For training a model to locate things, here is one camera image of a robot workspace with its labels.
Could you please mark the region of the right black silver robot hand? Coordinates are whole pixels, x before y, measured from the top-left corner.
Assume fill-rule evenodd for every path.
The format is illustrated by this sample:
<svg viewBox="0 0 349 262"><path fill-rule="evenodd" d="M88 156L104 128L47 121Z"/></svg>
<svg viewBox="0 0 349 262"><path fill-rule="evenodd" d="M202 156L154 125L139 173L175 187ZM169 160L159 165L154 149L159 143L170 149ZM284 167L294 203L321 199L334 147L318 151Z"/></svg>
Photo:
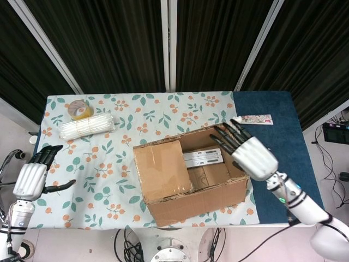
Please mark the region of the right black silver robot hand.
<svg viewBox="0 0 349 262"><path fill-rule="evenodd" d="M251 135L241 124L231 119L231 124L224 122L222 127L214 125L218 135L210 134L235 165L256 181L266 181L278 170L279 162L259 139Z"/></svg>

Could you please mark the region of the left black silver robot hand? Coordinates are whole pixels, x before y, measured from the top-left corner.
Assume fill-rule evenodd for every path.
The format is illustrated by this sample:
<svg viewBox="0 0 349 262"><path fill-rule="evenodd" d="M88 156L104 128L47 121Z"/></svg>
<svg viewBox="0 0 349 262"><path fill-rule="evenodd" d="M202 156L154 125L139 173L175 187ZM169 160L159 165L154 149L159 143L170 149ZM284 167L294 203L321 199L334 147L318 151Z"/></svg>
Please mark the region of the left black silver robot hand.
<svg viewBox="0 0 349 262"><path fill-rule="evenodd" d="M66 190L76 182L71 180L58 186L46 186L48 171L62 148L62 145L43 147L22 167L13 189L18 200L35 201L42 194Z"/></svg>

